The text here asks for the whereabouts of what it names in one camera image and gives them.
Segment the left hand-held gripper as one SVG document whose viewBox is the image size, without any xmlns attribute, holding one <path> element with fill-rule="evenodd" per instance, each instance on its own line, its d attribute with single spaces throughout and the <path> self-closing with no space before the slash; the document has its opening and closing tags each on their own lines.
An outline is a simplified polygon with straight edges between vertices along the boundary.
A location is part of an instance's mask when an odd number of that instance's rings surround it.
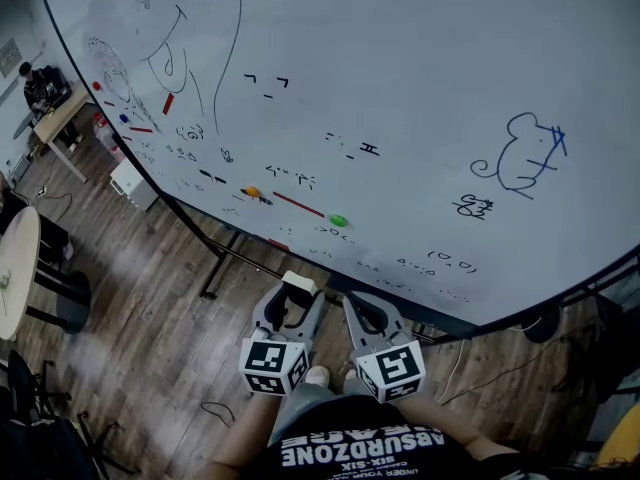
<svg viewBox="0 0 640 480">
<path fill-rule="evenodd" d="M 287 310 L 287 288 L 283 282 L 269 290 L 256 304 L 252 321 L 255 328 L 244 338 L 239 373 L 254 394 L 290 395 L 310 367 L 309 352 L 324 315 L 325 294 L 317 291 L 291 295 L 288 301 L 300 309 L 299 319 L 280 329 Z"/>
</svg>

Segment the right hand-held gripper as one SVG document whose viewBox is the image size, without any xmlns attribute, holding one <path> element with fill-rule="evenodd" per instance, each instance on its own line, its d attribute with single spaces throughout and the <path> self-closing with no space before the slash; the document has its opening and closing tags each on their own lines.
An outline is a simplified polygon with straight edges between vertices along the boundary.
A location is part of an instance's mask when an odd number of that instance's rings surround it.
<svg viewBox="0 0 640 480">
<path fill-rule="evenodd" d="M 397 308 L 361 291 L 346 293 L 342 305 L 354 345 L 349 394 L 384 404 L 417 393 L 426 376 L 424 359 L 419 342 L 402 331 Z"/>
</svg>

